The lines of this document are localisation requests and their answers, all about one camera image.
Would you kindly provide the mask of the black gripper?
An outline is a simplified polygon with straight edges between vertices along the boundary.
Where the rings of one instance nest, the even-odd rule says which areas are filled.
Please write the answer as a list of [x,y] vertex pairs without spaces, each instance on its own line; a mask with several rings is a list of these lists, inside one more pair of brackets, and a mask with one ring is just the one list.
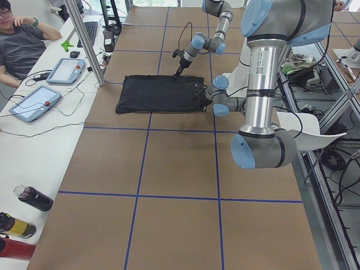
[[179,76],[182,74],[183,70],[186,69],[186,68],[189,68],[190,65],[192,64],[192,62],[193,62],[192,57],[182,56],[180,61],[179,61],[180,67],[177,69],[177,71],[173,75],[173,78],[178,79]]
[[208,88],[204,86],[204,94],[200,99],[198,99],[199,104],[211,104],[211,100],[208,99],[206,96],[207,92],[208,92]]

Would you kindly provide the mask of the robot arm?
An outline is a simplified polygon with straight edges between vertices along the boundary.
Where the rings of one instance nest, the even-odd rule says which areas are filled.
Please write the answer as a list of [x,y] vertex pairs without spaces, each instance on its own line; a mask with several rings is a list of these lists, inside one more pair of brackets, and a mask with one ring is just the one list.
[[215,16],[219,19],[215,34],[212,38],[206,37],[202,32],[197,32],[191,39],[188,47],[184,50],[176,49],[172,57],[180,57],[179,68],[173,75],[173,79],[178,79],[182,71],[188,68],[201,49],[221,55],[225,49],[227,29],[233,19],[233,9],[226,1],[203,1],[202,11],[208,15]]
[[330,33],[335,1],[250,1],[241,34],[250,48],[246,97],[227,94],[229,80],[216,77],[205,92],[214,115],[227,115],[245,105],[245,123],[231,142],[235,163],[243,169],[278,168],[294,159],[293,136],[272,128],[272,109],[281,51],[324,40]]

